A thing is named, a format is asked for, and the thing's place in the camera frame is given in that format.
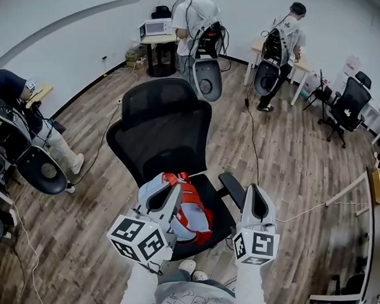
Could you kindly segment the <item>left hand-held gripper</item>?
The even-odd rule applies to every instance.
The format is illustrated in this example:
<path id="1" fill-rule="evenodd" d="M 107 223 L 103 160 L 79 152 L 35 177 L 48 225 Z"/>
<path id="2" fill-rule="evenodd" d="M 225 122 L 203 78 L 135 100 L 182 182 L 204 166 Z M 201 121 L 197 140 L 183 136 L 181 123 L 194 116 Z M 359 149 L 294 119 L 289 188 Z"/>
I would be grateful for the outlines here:
<path id="1" fill-rule="evenodd" d="M 175 247 L 177 235 L 171 223 L 180 208 L 182 188 L 161 182 L 157 176 L 142 186 L 139 194 L 134 208 L 119 215 L 106 235 L 124 258 L 152 263 L 161 259 L 166 248 Z"/>

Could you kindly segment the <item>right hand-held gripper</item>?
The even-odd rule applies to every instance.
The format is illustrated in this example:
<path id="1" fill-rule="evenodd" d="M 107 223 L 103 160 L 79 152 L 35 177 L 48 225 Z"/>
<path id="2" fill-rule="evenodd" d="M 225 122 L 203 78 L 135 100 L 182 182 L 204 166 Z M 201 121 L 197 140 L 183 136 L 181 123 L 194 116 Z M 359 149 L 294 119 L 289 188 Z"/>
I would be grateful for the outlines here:
<path id="1" fill-rule="evenodd" d="M 249 185 L 241 222 L 232 238 L 236 264 L 263 266 L 276 258 L 280 235 L 275 215 L 275 205 L 268 194 L 254 183 Z"/>

